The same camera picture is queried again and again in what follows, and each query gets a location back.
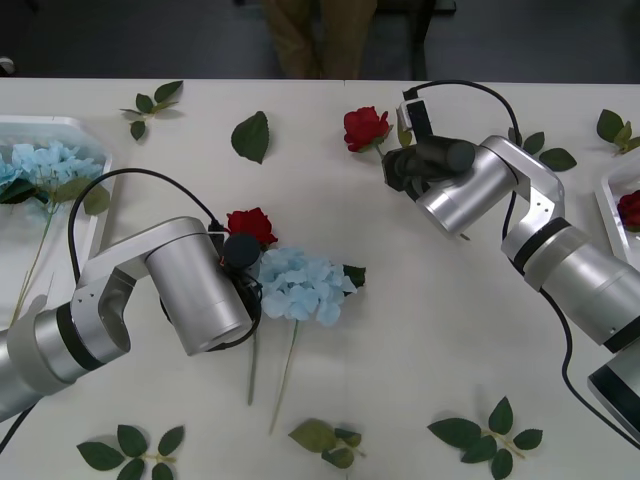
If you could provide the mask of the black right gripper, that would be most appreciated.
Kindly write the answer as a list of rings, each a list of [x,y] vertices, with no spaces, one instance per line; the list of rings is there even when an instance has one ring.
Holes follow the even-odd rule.
[[[416,154],[416,146],[411,145],[390,150],[383,155],[382,169],[387,186],[397,192],[423,192],[422,179],[409,172],[408,163]]]

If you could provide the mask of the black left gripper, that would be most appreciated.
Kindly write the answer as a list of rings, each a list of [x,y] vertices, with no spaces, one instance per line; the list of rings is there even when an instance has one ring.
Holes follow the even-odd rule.
[[[233,282],[241,300],[248,306],[260,306],[262,301],[262,284],[245,271],[235,271]]]

